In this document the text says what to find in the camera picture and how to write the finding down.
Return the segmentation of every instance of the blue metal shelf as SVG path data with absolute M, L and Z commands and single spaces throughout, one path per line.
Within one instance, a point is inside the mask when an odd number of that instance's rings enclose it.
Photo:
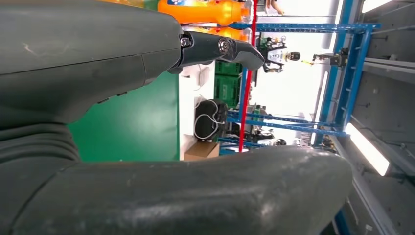
M 230 27 L 245 29 L 249 23 L 233 23 Z M 368 29 L 380 28 L 376 23 L 257 23 L 257 32 L 293 32 L 293 33 L 358 33 Z
M 218 138 L 218 141 L 219 142 L 224 142 L 224 143 L 234 143 L 236 145 L 239 144 L 239 140 L 228 139 L 228 138 Z M 264 144 L 252 143 L 252 142 L 247 142 L 247 141 L 244 141 L 244 146 L 246 146 L 246 147 L 258 147 L 258 148 L 259 147 L 265 147 Z M 228 146 L 228 144 L 221 145 L 221 148 L 226 148 L 226 147 L 231 147 L 231 146 Z
M 353 112 L 356 96 L 359 89 L 360 79 L 363 70 L 363 63 L 365 61 L 366 53 L 369 48 L 370 36 L 374 29 L 379 29 L 380 24 L 371 23 L 344 23 L 348 18 L 341 20 L 341 24 L 324 24 L 324 23 L 257 23 L 256 29 L 258 32 L 304 32 L 304 33 L 339 33 L 334 51 L 338 52 L 343 46 L 346 34 L 352 36 L 351 47 L 349 48 L 349 57 L 343 83 L 341 86 L 340 98 L 338 101 L 338 108 L 335 113 L 333 122 L 328 122 L 327 116 L 331 105 L 331 97 L 334 91 L 334 85 L 337 80 L 337 67 L 332 67 L 330 76 L 327 82 L 327 90 L 324 94 L 324 101 L 322 106 L 321 118 L 319 121 L 306 121 L 289 117 L 276 117 L 271 115 L 246 114 L 247 117 L 263 118 L 264 120 L 280 120 L 291 122 L 289 124 L 276 124 L 263 121 L 247 120 L 245 124 L 268 126 L 274 128 L 283 128 L 294 131 L 302 131 L 308 133 L 317 133 L 317 142 L 320 143 L 323 135 L 332 135 L 339 137 L 346 137 L 344 132 L 346 125 L 350 121 L 350 116 Z M 232 28 L 245 29 L 250 27 L 247 23 L 233 23 Z M 240 109 L 239 112 L 229 111 L 228 122 L 240 123 L 242 119 L 242 107 L 244 107 L 243 96 L 246 84 L 246 69 L 243 70 L 241 80 L 240 92 Z M 244 146 L 261 147 L 254 143 L 244 142 Z

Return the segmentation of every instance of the white wall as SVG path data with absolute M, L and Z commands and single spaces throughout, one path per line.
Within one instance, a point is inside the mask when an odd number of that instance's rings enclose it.
M 285 15 L 328 16 L 335 15 L 338 0 L 279 0 Z M 334 18 L 291 18 L 259 17 L 259 23 L 334 23 Z M 265 33 L 265 37 L 286 36 L 290 51 L 301 53 L 301 59 L 311 61 L 313 54 L 329 49 L 330 34 L 321 33 Z M 310 66 L 301 62 L 291 62 L 284 66 L 282 73 L 258 71 L 257 87 L 253 88 L 251 104 L 265 105 L 267 112 L 278 115 L 311 114 L 315 112 L 319 88 L 323 74 L 329 66 Z M 298 136 L 294 131 L 275 129 L 277 138 Z

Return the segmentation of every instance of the robotic arm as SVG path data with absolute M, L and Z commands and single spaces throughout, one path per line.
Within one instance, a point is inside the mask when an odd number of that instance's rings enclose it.
M 277 69 L 276 68 L 271 68 L 270 69 L 270 65 L 271 65 L 271 63 L 264 63 L 262 65 L 265 72 L 282 72 L 282 65 L 281 64 L 277 64 L 277 65 L 279 65 L 279 68 L 277 68 Z
M 163 13 L 94 0 L 30 2 L 0 1 L 0 129 L 74 122 L 167 70 L 212 60 L 256 70 L 264 61 L 248 43 L 183 32 Z

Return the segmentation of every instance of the fluorescent light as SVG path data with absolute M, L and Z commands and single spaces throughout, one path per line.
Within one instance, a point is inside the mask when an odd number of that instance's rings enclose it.
M 381 176 L 384 176 L 388 171 L 389 161 L 351 123 L 347 124 L 346 133 L 350 134 L 351 141 L 369 161 L 372 167 Z
M 324 94 L 325 94 L 325 86 L 327 85 L 327 77 L 328 77 L 328 72 L 325 72 L 324 77 L 323 77 L 322 89 L 320 92 L 319 103 L 317 104 L 316 118 L 314 119 L 315 121 L 320 120 L 320 115 L 321 115 L 322 106 L 323 106 L 323 99 L 324 99 Z M 310 144 L 314 145 L 315 141 L 316 141 L 316 133 L 313 133 L 311 134 Z
M 337 12 L 336 12 L 336 20 L 334 21 L 335 24 L 338 24 L 340 22 L 340 16 L 343 10 L 343 1 L 344 0 L 339 1 L 339 6 L 337 7 Z
M 381 5 L 385 5 L 386 3 L 393 1 L 393 0 L 366 0 L 363 3 L 362 13 L 366 13 L 371 11 Z

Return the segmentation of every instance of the white cable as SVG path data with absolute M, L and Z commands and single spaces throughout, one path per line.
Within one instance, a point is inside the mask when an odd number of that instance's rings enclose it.
M 205 140 L 205 139 L 208 139 L 208 138 L 210 138 L 213 134 L 215 134 L 215 132 L 218 130 L 218 128 L 219 128 L 219 124 L 225 124 L 225 122 L 223 121 L 223 122 L 218 122 L 218 121 L 216 121 L 215 120 L 215 115 L 216 115 L 216 113 L 219 111 L 219 107 L 218 107 L 218 105 L 215 103 L 215 101 L 213 101 L 213 100 L 211 100 L 211 99 L 208 99 L 209 101 L 211 101 L 214 105 L 215 105 L 215 107 L 216 107 L 216 111 L 215 111 L 215 113 L 213 113 L 213 115 L 212 115 L 212 117 L 210 117 L 209 115 L 207 115 L 207 114 L 200 114 L 196 119 L 195 119 L 195 123 L 194 123 L 194 126 L 193 126 L 193 134 L 198 138 L 198 139 L 201 139 L 201 140 Z M 212 126 L 213 126 L 213 124 L 215 123 L 216 124 L 216 126 L 215 126 L 215 128 L 214 128 L 214 130 L 212 131 L 212 133 L 210 133 L 208 136 L 206 136 L 206 137 L 200 137 L 200 136 L 198 136 L 197 134 L 196 134 L 196 124 L 197 124 L 197 121 L 199 120 L 199 118 L 200 117 L 202 117 L 202 116 L 207 116 L 211 121 L 212 121 Z
M 198 66 L 199 66 L 199 74 L 197 75 L 197 80 L 199 82 L 199 88 L 193 90 L 194 92 L 202 88 L 202 85 L 200 85 L 201 84 L 200 76 L 202 75 L 202 67 L 200 67 L 200 64 L 198 64 Z
M 199 98 L 199 99 L 198 99 L 198 101 L 197 101 L 197 104 L 196 104 L 196 106 L 195 106 L 195 109 L 196 109 L 197 107 L 199 107 L 200 103 L 202 102 L 202 99 L 205 99 L 205 100 L 206 100 L 206 98 L 204 98 L 204 97 L 203 97 L 203 95 L 199 94 L 199 96 L 200 96 L 200 98 Z

